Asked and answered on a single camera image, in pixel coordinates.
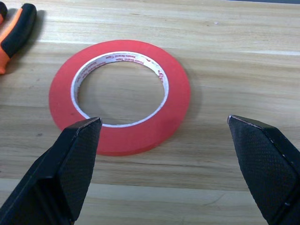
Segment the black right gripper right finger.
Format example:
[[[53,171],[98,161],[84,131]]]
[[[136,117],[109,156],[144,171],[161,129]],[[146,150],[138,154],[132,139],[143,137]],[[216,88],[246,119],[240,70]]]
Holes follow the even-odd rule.
[[[271,125],[230,115],[240,170],[269,225],[300,223],[300,152]]]

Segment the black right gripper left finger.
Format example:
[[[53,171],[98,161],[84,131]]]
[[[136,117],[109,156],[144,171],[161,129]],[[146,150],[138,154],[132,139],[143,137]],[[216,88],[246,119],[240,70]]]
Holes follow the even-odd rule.
[[[91,182],[101,127],[99,117],[66,127],[4,202],[0,223],[74,224]]]

